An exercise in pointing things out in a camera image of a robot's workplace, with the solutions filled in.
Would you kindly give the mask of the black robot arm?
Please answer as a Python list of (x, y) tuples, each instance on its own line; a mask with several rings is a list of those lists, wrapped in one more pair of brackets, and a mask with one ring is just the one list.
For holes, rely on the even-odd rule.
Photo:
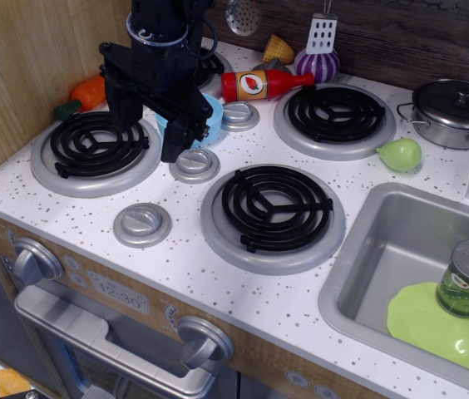
[(173, 163), (203, 140), (212, 108), (195, 81), (203, 53), (203, 27), (213, 1), (134, 1), (126, 20), (131, 45), (99, 46), (106, 101), (116, 126), (126, 131), (145, 107), (164, 117), (161, 159)]

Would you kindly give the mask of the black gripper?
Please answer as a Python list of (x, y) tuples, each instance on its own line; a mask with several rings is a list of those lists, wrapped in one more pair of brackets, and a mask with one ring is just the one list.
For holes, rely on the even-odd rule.
[[(142, 118), (143, 106), (158, 113), (161, 97), (198, 91), (194, 71), (204, 56), (200, 41), (184, 41), (169, 47), (149, 47), (133, 42), (124, 47), (112, 42), (99, 46), (106, 101), (115, 126), (129, 130)], [(175, 163), (195, 140), (205, 137), (205, 121), (177, 116), (165, 128), (160, 160)]]

